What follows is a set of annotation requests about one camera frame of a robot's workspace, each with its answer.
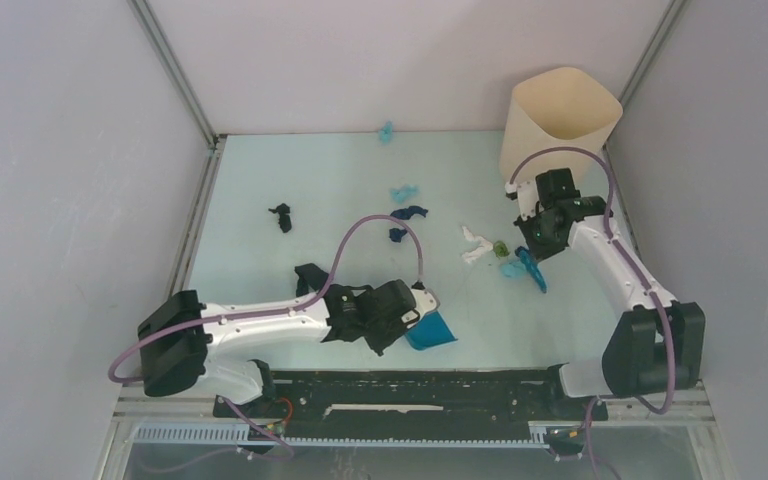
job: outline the cable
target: cable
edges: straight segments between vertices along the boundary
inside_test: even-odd
[[[617,239],[614,238],[614,232],[611,230],[610,216],[611,216],[611,205],[613,204],[613,201],[614,201],[614,192],[616,191],[616,180],[614,179],[614,175],[613,173],[611,173],[611,169],[608,167],[608,164],[605,163],[605,161],[602,160],[598,155],[588,150],[585,150],[583,148],[567,147],[567,146],[546,148],[544,150],[540,150],[538,152],[535,152],[529,155],[528,157],[526,157],[525,160],[520,162],[520,164],[517,165],[517,168],[514,169],[514,173],[513,175],[511,175],[511,178],[508,181],[508,183],[514,184],[514,182],[516,181],[517,175],[528,162],[534,160],[537,157],[540,157],[547,153],[553,153],[553,152],[574,152],[574,153],[580,153],[582,155],[588,156],[593,161],[598,163],[600,167],[602,167],[602,170],[605,172],[605,176],[608,178],[608,199],[605,202],[605,212],[602,215],[602,226],[605,229],[605,235],[607,235],[608,241],[611,243],[611,245],[614,246],[614,248],[623,258],[623,260],[625,260],[626,264],[628,264],[628,266],[631,267],[632,271],[634,272],[634,275],[637,277],[637,279],[640,281],[640,284],[644,288],[643,294],[648,295],[649,298],[652,299],[652,304],[655,305],[655,310],[658,311],[658,317],[660,317],[660,320],[661,320],[661,327],[662,327],[662,332],[664,336],[664,346],[666,348],[666,354],[667,354],[667,391],[666,391],[666,395],[664,396],[663,405],[661,405],[660,407],[655,407],[642,396],[636,396],[635,398],[640,403],[642,403],[646,408],[648,408],[652,413],[663,415],[669,411],[670,406],[673,403],[673,397],[675,395],[675,383],[676,383],[675,345],[673,344],[673,335],[672,335],[672,328],[670,327],[670,318],[667,315],[667,311],[664,309],[664,305],[661,303],[660,297],[658,297],[658,294],[652,288],[652,284],[649,282],[649,279],[646,278],[646,275],[644,275],[643,270],[640,268],[637,262],[634,261],[631,254],[629,254],[628,251],[626,251],[626,249],[622,246],[622,244]],[[590,400],[590,403],[587,404],[587,409],[585,410],[584,435],[585,435],[585,447],[587,448],[587,457],[590,459],[590,466],[593,469],[593,475],[596,477],[597,480],[600,479],[597,463],[602,463],[606,465],[614,474],[614,476],[619,479],[620,476],[613,466],[611,466],[609,463],[593,455],[593,444],[590,441],[590,427],[591,427],[591,424],[593,423],[593,407],[596,405],[598,401],[599,401],[598,397],[593,397]]]
[[[290,423],[290,419],[293,418],[293,402],[287,397],[281,397],[278,401],[287,404],[287,416],[282,420],[282,422],[284,422],[284,429],[286,430],[287,425]]]
[[[123,383],[123,384],[142,381],[143,377],[141,376],[120,377],[116,375],[116,369],[119,368],[119,366],[122,365],[122,363],[125,360],[127,360],[128,357],[137,353],[141,348],[153,342],[156,342],[157,340],[167,335],[171,335],[175,332],[180,332],[181,330],[186,330],[192,327],[206,325],[208,323],[219,323],[219,321],[222,320],[223,318],[225,318],[228,321],[231,321],[231,320],[252,319],[252,318],[260,318],[260,317],[271,317],[276,315],[286,315],[293,310],[304,310],[305,308],[313,305],[314,303],[318,302],[320,299],[322,299],[322,297],[325,296],[325,293],[328,291],[328,287],[330,287],[331,284],[334,283],[334,275],[337,273],[337,266],[340,264],[340,258],[343,256],[343,249],[346,248],[346,243],[348,243],[349,238],[351,238],[351,236],[355,233],[355,231],[361,225],[372,220],[389,220],[393,223],[398,224],[400,227],[404,228],[405,230],[407,230],[408,234],[411,236],[411,239],[413,240],[414,246],[416,247],[417,277],[418,277],[417,280],[419,282],[422,282],[422,277],[424,275],[424,266],[423,266],[424,261],[422,258],[422,246],[419,244],[419,238],[416,236],[416,233],[414,233],[414,231],[411,230],[411,228],[408,226],[407,223],[403,222],[402,220],[399,220],[398,218],[394,218],[389,215],[369,215],[355,222],[354,225],[352,225],[351,228],[349,228],[349,230],[343,236],[343,240],[340,242],[340,246],[337,247],[337,253],[334,255],[334,263],[331,264],[331,270],[328,272],[328,278],[325,280],[325,284],[322,286],[319,292],[317,292],[317,294],[314,295],[310,300],[302,302],[299,305],[294,306],[293,308],[275,308],[271,310],[259,310],[255,312],[242,312],[242,313],[232,313],[232,314],[226,314],[226,315],[215,315],[213,317],[197,318],[195,320],[190,320],[184,323],[179,323],[178,325],[164,328],[163,330],[159,330],[143,338],[142,340],[140,340],[139,342],[135,343],[130,348],[122,352],[118,357],[116,357],[116,359],[113,360],[113,363],[110,364],[110,368],[107,369],[107,378],[109,378],[111,382]]]
[[[251,421],[248,417],[243,415],[243,412],[241,412],[240,409],[237,408],[237,406],[234,405],[231,402],[231,400],[228,400],[225,397],[220,397],[220,398],[222,398],[225,401],[225,403],[228,405],[228,408],[230,408],[231,411],[233,411],[234,414],[237,415],[237,417],[240,420],[246,422],[249,425],[249,427],[251,427],[252,429],[257,431],[261,435],[266,436],[266,438],[272,440],[276,444],[281,445],[282,447],[286,448],[287,451],[290,452],[289,455],[282,456],[282,457],[276,457],[276,456],[273,456],[273,455],[262,455],[260,453],[254,453],[254,452],[248,451],[247,452],[248,453],[247,457],[249,459],[251,459],[253,457],[258,457],[258,458],[262,458],[264,460],[270,460],[270,461],[275,461],[275,462],[286,462],[288,460],[291,460],[295,456],[295,451],[293,450],[293,447],[291,447],[287,442],[285,442],[284,439],[282,439],[282,438],[272,434],[272,432],[269,432],[268,430],[261,428],[260,425],[258,425],[256,423],[254,423],[253,421]],[[290,406],[290,413],[284,419],[284,422],[287,422],[290,419],[290,416],[292,416],[292,414],[293,414],[293,404],[290,403],[290,400],[288,400],[286,398],[280,398],[279,401],[281,401],[281,400],[286,401],[287,404]],[[216,450],[211,450],[211,451],[209,451],[209,452],[207,452],[207,453],[205,453],[203,455],[199,455],[198,457],[195,457],[193,459],[187,460],[186,462],[184,462],[184,463],[182,463],[180,465],[175,465],[174,467],[156,468],[156,467],[152,467],[152,466],[146,465],[141,460],[139,461],[139,466],[140,466],[141,469],[145,470],[148,473],[154,473],[154,474],[172,473],[172,472],[177,472],[177,471],[183,470],[183,469],[189,467],[190,465],[195,465],[196,463],[199,463],[202,460],[207,460],[210,457],[213,457],[213,456],[216,456],[216,455],[221,455],[223,453],[231,453],[231,452],[242,453],[243,449],[242,449],[242,447],[217,448]]]
[[[557,452],[555,452],[551,447],[548,450],[543,450],[543,451],[549,454],[550,457],[554,458],[556,462],[566,462],[566,461],[573,461],[573,460],[580,461],[583,457],[586,456],[586,455],[582,455],[581,457],[579,457],[578,455],[558,455]],[[617,480],[622,480],[622,476],[620,475],[620,472],[618,472],[617,469],[614,468],[614,466],[611,465],[607,460],[597,456],[593,456],[592,458],[597,465],[602,465],[603,467],[610,470]]]

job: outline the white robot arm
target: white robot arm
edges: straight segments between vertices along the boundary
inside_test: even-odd
[[[287,341],[353,342],[363,337],[382,355],[439,305],[433,292],[421,284],[408,288],[401,280],[374,289],[332,284],[321,298],[316,297],[218,305],[200,303],[192,290],[173,295],[140,325],[141,339],[194,319],[218,321],[181,330],[140,349],[146,395],[186,390],[242,405],[260,397],[264,385],[271,382],[265,363],[244,356],[250,348]]]
[[[582,197],[569,169],[549,170],[533,180],[506,185],[520,216],[514,222],[535,262],[569,248],[581,256],[602,286],[618,318],[601,359],[568,363],[558,374],[567,397],[627,397],[696,384],[705,317],[695,303],[679,303],[634,254],[601,197]],[[659,317],[669,317],[674,373]]]

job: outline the small fabric piece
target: small fabric piece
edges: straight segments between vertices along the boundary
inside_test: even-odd
[[[408,231],[404,228],[391,228],[390,240],[396,243],[402,243],[402,238],[408,234]]]
[[[499,267],[499,270],[502,271],[502,275],[508,278],[519,278],[528,275],[528,270],[526,270],[525,265],[519,259],[511,260]]]
[[[419,194],[419,187],[416,185],[404,185],[399,188],[390,189],[390,198],[399,205],[408,201],[409,198]]]
[[[493,253],[496,254],[496,258],[505,258],[511,254],[511,251],[508,250],[508,246],[505,245],[505,242],[499,240],[493,244]]]
[[[278,214],[278,228],[287,233],[293,229],[293,221],[290,220],[290,207],[282,203],[275,208],[268,209],[270,212]]]
[[[387,123],[381,127],[381,130],[378,130],[378,140],[384,145],[387,145],[393,140],[393,122],[387,121]]]
[[[519,257],[519,261],[525,266],[525,270],[531,275],[531,278],[537,282],[540,291],[547,293],[549,291],[549,285],[546,284],[546,279],[543,278],[543,274],[540,273],[540,269],[537,267],[537,261],[531,256],[531,252],[525,247],[518,247],[514,253]]]
[[[461,226],[461,228],[463,229],[463,234],[466,241],[479,242],[477,248],[461,255],[461,258],[463,258],[464,262],[466,262],[468,265],[472,265],[482,255],[493,251],[493,244],[489,240],[480,235],[473,234],[472,231],[470,231],[470,229],[465,225]]]
[[[420,207],[419,205],[411,205],[407,208],[400,208],[390,212],[390,216],[398,218],[399,220],[410,220],[414,215],[422,215],[423,218],[428,216],[428,210]]]
[[[414,350],[425,350],[457,341],[440,312],[431,312],[405,333],[405,339]]]

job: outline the dark blue cloth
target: dark blue cloth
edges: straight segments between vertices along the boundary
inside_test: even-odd
[[[425,217],[428,215],[428,210],[420,207],[419,205],[411,205],[407,208],[393,210],[393,212],[390,213],[391,217],[398,218],[399,220],[410,220],[410,218],[414,215],[422,215]]]
[[[408,231],[403,228],[391,228],[390,240],[396,243],[402,243],[402,237],[408,234]]]

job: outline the paper bin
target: paper bin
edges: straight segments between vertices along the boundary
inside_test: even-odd
[[[508,181],[517,165],[544,148],[574,146],[599,153],[622,117],[622,105],[590,75],[563,67],[514,87],[499,169]],[[581,180],[593,160],[574,152],[554,152],[528,163],[522,182],[553,168],[569,167]]]

